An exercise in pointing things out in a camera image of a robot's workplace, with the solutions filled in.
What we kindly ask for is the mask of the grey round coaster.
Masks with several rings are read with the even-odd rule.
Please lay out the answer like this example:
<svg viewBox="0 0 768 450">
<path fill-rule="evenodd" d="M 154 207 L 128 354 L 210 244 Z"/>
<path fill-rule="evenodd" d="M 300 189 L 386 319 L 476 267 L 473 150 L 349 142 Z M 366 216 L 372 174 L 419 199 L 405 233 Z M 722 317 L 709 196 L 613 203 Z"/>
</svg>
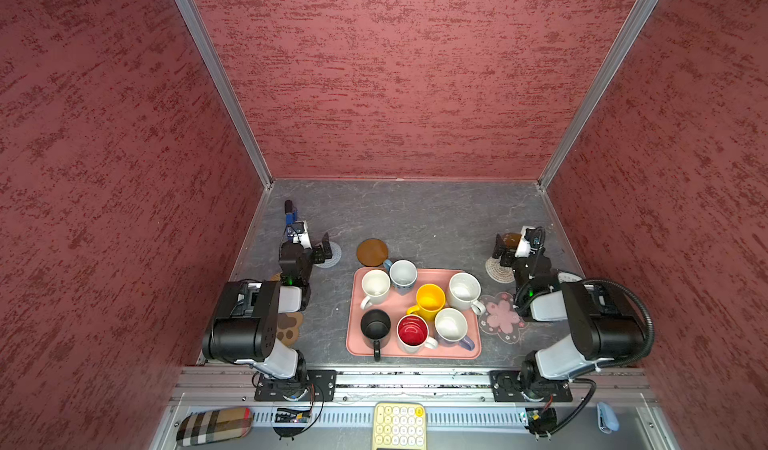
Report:
<svg viewBox="0 0 768 450">
<path fill-rule="evenodd" d="M 328 269 L 336 266 L 342 257 L 341 247 L 334 241 L 330 241 L 331 257 L 326 258 L 323 263 L 317 263 L 316 267 L 321 269 Z"/>
</svg>

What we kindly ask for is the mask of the woven tan round coaster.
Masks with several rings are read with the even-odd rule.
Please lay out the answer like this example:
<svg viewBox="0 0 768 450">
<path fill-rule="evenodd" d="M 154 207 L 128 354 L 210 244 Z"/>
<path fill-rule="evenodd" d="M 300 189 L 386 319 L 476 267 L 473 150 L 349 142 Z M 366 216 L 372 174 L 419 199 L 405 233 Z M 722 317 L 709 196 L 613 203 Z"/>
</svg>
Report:
<svg viewBox="0 0 768 450">
<path fill-rule="evenodd" d="M 500 259 L 488 258 L 485 269 L 489 277 L 500 284 L 511 284 L 515 281 L 514 271 L 511 267 L 502 266 Z"/>
</svg>

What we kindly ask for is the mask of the glossy amber round coaster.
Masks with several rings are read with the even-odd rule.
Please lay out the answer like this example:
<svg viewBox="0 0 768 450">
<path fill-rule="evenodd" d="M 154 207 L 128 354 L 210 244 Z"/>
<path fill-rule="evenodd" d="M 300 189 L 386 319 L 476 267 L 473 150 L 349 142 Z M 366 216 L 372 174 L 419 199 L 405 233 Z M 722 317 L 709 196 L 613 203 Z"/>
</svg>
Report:
<svg viewBox="0 0 768 450">
<path fill-rule="evenodd" d="M 516 250 L 522 235 L 519 233 L 505 233 L 502 235 L 504 245 L 509 250 Z"/>
</svg>

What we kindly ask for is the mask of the brown paw print coaster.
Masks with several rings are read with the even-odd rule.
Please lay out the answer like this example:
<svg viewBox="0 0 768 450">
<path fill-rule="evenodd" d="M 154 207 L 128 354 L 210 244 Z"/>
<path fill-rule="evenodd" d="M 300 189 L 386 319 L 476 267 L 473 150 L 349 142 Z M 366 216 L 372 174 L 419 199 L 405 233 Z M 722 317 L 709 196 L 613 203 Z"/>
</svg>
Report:
<svg viewBox="0 0 768 450">
<path fill-rule="evenodd" d="M 277 319 L 277 339 L 286 347 L 292 347 L 300 337 L 304 322 L 301 312 L 280 313 Z"/>
</svg>

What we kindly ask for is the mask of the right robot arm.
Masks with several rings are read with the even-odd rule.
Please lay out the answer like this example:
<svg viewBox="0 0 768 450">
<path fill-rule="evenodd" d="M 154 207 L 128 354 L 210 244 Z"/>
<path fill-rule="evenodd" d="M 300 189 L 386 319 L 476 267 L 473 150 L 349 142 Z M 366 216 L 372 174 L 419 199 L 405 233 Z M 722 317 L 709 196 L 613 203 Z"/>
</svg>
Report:
<svg viewBox="0 0 768 450">
<path fill-rule="evenodd" d="M 568 324 L 568 335 L 530 352 L 518 370 L 491 376 L 496 389 L 528 401 L 553 396 L 592 371 L 633 364 L 650 353 L 655 340 L 650 312 L 634 292 L 555 269 L 545 241 L 541 226 L 498 234 L 486 265 L 492 279 L 515 285 L 515 293 L 495 305 L 513 312 L 515 322 Z"/>
</svg>

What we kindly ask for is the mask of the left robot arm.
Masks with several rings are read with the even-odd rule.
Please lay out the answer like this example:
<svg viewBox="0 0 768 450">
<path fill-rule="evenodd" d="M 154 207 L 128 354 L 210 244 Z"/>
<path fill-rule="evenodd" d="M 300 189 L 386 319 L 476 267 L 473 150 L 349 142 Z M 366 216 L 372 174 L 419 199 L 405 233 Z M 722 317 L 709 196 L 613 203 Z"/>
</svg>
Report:
<svg viewBox="0 0 768 450">
<path fill-rule="evenodd" d="M 227 282 L 202 338 L 204 358 L 248 365 L 278 382 L 307 385 L 303 355 L 278 339 L 278 317 L 307 308 L 312 269 L 332 257 L 328 235 L 310 248 L 285 241 L 279 249 L 282 273 L 277 280 Z"/>
</svg>

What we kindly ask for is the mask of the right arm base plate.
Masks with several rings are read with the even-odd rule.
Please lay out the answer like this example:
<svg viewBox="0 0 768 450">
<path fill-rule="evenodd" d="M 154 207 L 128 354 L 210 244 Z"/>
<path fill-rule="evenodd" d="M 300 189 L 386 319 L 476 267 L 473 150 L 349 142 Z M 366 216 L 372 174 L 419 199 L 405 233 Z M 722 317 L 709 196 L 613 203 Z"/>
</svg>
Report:
<svg viewBox="0 0 768 450">
<path fill-rule="evenodd" d="M 536 373 L 521 377 L 518 370 L 492 370 L 489 379 L 495 402 L 545 404 L 573 401 L 565 380 L 548 380 Z"/>
</svg>

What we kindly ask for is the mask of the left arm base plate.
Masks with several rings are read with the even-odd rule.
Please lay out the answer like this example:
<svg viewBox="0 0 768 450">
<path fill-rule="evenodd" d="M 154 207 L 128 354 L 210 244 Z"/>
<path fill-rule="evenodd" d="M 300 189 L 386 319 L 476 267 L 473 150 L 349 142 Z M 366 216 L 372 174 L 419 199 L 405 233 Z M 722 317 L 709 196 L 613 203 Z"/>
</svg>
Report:
<svg viewBox="0 0 768 450">
<path fill-rule="evenodd" d="M 289 379 L 258 374 L 253 398 L 256 402 L 329 402 L 334 399 L 337 375 L 334 370 L 300 370 Z"/>
</svg>

